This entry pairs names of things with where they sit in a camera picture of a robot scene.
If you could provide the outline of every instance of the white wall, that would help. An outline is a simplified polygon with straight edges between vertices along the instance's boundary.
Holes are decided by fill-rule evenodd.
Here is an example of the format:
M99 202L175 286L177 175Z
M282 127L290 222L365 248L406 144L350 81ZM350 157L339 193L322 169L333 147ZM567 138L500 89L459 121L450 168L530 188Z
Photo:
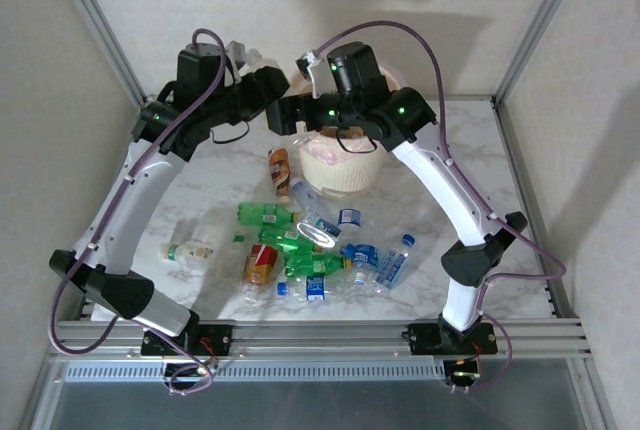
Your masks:
M415 27L440 59L447 93L493 93L541 0L98 0L148 93L174 78L177 51L205 26L276 58L294 60L341 30L368 20ZM435 93L431 63L396 30L355 38L399 69L419 90Z
M70 248L101 203L136 110L71 0L0 0L0 427L16 428Z
M640 428L640 0L565 0L508 109L622 429Z

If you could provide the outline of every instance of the green plastic bottle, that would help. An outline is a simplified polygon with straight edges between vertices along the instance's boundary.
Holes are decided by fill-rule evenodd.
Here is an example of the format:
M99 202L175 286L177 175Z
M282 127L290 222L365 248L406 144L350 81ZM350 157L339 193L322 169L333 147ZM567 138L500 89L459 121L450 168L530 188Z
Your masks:
M351 260L338 255L291 255L285 258L284 274L287 278L331 275L340 269L351 268Z
M244 202L238 205L238 223L246 227L288 227L297 218L297 213L271 203Z
M322 252L321 247L295 230L264 227L258 235L258 241L287 254L308 255L313 252Z

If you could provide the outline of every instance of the white marble table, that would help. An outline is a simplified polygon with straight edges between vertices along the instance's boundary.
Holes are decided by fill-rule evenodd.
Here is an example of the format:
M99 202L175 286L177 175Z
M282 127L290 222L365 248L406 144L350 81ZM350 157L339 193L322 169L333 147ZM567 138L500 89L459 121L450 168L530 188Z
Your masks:
M520 208L507 157L488 101L449 102L448 131L458 155L485 186L492 200ZM266 128L264 116L251 125L243 140L229 145L201 145L182 174L163 197L138 246L133 270L152 279L156 287L204 320L411 320L435 318L446 299L448 277L440 256L457 240L453 227L422 184L389 155L376 186L358 200L363 216L375 215L390 233L411 233L415 254L398 287L388 294L363 293L359 287L332 295L324 302L298 302L278 297L275 290L249 302L240 283L243 262L216 252L214 270L186 271L160 260L158 248L189 239L199 221L209 222L214 248L229 242L236 227L237 205L243 201L275 203L267 172L267 151L282 139ZM514 243L498 267L500 271L539 273L529 249ZM506 281L492 287L484 309L496 318L551 316L542 282ZM93 320L110 318L96 306Z

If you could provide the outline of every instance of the blue bottle cap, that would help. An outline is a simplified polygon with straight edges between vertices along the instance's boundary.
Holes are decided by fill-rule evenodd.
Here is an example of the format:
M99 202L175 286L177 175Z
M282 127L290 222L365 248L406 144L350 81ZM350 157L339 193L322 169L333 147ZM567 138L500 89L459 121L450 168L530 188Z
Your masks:
M411 235L409 235L408 233L405 233L402 236L402 243L404 243L405 245L408 245L409 247L413 247L413 244L416 243L416 239L413 238Z
M353 257L355 257L356 255L356 247L354 245L351 245L350 243L347 243L340 249L340 253L342 253L342 255L344 255L345 257L353 260Z

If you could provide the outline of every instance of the marble surface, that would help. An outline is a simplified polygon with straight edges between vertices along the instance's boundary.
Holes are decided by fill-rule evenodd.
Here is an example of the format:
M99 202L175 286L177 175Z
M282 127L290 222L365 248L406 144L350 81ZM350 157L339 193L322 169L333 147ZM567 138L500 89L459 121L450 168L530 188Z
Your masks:
M520 208L507 157L493 111L487 101L447 104L448 132L458 158L484 185L493 201L509 210ZM221 129L222 139L242 130ZM363 292L361 287L341 288L324 302L298 302L278 297L275 287L246 298L241 283L244 257L234 255L220 242L229 242L237 230L237 205L243 201L275 203L267 173L267 151L291 144L266 128L264 116L251 124L243 140L228 144L202 144L192 161L169 187L153 214L138 246L133 270L152 279L156 288L192 308L205 320L406 320L436 317L445 302L448 276L440 256L456 241L445 214L418 178L392 155L387 156L375 187L358 198L363 218L369 218L385 235L409 232L416 238L414 255L400 284L388 294ZM292 172L299 172L292 158ZM207 224L203 232L203 222ZM158 248L190 237L206 238L217 250L208 272L184 270L162 261ZM515 243L498 267L503 272L540 273L538 262L524 245ZM544 283L506 281L493 286L484 309L497 318L544 318L551 306ZM93 320L110 318L96 306Z

